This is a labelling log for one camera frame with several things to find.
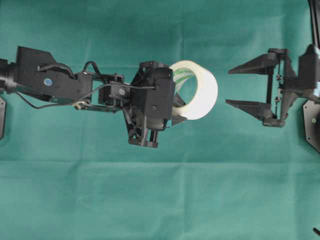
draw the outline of teal fabric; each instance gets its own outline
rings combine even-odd
[[[0,238],[318,239],[320,156],[304,140],[304,100],[284,128],[225,104],[266,97],[264,76],[229,69],[288,48],[297,71],[311,41],[306,0],[0,0],[0,58],[35,48],[128,83],[139,62],[191,60],[219,86],[212,111],[161,132],[157,149],[129,145],[121,113],[3,95]]]

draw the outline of black wire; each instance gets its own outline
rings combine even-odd
[[[92,67],[93,67],[93,69],[94,69],[94,71],[95,71],[95,73],[96,73],[97,75],[101,75],[101,73],[100,73],[100,71],[99,71],[99,68],[98,68],[97,64],[96,64],[94,61],[87,61],[87,62],[84,64],[84,67],[83,67],[82,72],[84,72],[84,73],[87,72],[87,68],[88,68],[89,64],[92,65]]]
[[[128,87],[131,89],[156,89],[154,86],[131,86],[128,84],[117,84],[117,83],[106,83],[103,85],[98,86],[97,88],[95,88],[94,90],[90,91],[89,93],[87,93],[86,95],[82,96],[81,98],[79,98],[76,101],[70,102],[70,103],[53,103],[53,104],[46,104],[46,105],[42,105],[42,106],[36,106],[33,105],[31,102],[29,102],[27,99],[25,99],[19,92],[15,92],[15,94],[17,94],[26,104],[28,104],[30,107],[34,108],[34,109],[44,109],[44,108],[49,108],[49,107],[62,107],[62,106],[70,106],[70,105],[75,105],[78,102],[84,100],[85,98],[91,96],[93,93],[95,93],[96,91],[98,91],[99,89],[102,89],[104,87],[107,86],[124,86],[124,87]]]
[[[42,71],[46,71],[46,70],[53,69],[53,68],[60,68],[60,69],[67,70],[69,72],[70,76],[73,79],[76,79],[76,76],[72,72],[71,68],[63,63],[52,63],[52,64],[43,65],[43,66],[38,66],[38,71],[42,72]]]
[[[315,227],[313,228],[313,231],[320,236],[320,231],[316,229]]]

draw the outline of packing tape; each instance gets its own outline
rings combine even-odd
[[[218,97],[218,84],[215,76],[193,61],[178,61],[170,67],[173,71],[175,90],[178,92],[190,78],[196,78],[196,91],[192,100],[181,107],[173,107],[172,114],[188,120],[196,120],[207,115],[214,107]]]

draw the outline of metal bracket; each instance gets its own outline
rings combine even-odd
[[[305,140],[320,153],[320,105],[309,100],[303,105]]]

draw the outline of metal rod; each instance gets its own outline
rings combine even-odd
[[[158,138],[158,132],[157,131],[151,131],[150,134],[150,142],[156,142]]]
[[[266,103],[271,104],[271,98],[272,98],[272,81],[274,77],[274,69],[269,68],[268,69],[268,85],[267,85],[267,92],[266,92]]]
[[[313,44],[320,47],[320,36],[319,36],[319,11],[320,11],[320,0],[308,0],[310,7],[311,17],[311,31]]]

